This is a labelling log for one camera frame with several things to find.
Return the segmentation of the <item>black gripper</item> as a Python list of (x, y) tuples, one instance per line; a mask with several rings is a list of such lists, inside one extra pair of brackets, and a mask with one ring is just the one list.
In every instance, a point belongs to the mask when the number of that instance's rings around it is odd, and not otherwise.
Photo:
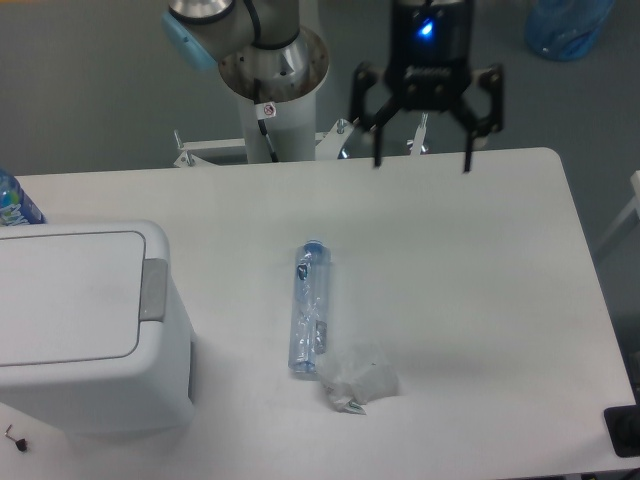
[[(401, 110), (447, 111), (465, 131), (463, 172), (472, 168), (474, 143), (504, 129), (504, 65), (471, 71), (472, 1), (394, 1), (386, 69), (361, 62), (352, 76), (348, 120), (373, 137), (373, 167), (382, 166), (384, 127)], [(389, 99), (368, 113), (366, 97), (383, 82)], [(478, 116), (464, 97), (470, 87), (489, 96)]]

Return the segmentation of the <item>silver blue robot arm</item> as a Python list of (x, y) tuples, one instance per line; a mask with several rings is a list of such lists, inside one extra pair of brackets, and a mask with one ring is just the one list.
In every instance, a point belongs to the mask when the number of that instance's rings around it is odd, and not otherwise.
[[(465, 133), (466, 154), (504, 126), (504, 70), (469, 62), (470, 1), (395, 1), (390, 56), (359, 64), (347, 122), (373, 138), (382, 163), (383, 131), (400, 111), (447, 112)], [(216, 68), (237, 97), (251, 163), (314, 160), (315, 95), (329, 58), (323, 40), (302, 25), (296, 1), (172, 1), (166, 36), (196, 69)]]

